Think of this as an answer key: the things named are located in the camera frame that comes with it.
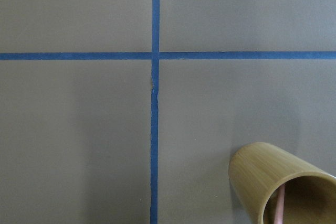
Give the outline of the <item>reddish brown chopstick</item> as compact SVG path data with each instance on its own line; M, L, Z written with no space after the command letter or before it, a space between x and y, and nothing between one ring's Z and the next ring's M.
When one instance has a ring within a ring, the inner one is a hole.
M277 190L277 202L275 209L274 224L283 224L285 187L286 187L285 184L283 184Z

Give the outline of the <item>bamboo wooden cup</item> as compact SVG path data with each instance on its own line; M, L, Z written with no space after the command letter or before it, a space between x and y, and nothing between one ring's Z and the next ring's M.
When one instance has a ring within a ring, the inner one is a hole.
M252 223L273 223L285 186L283 223L335 223L335 177L269 143L240 148L229 180Z

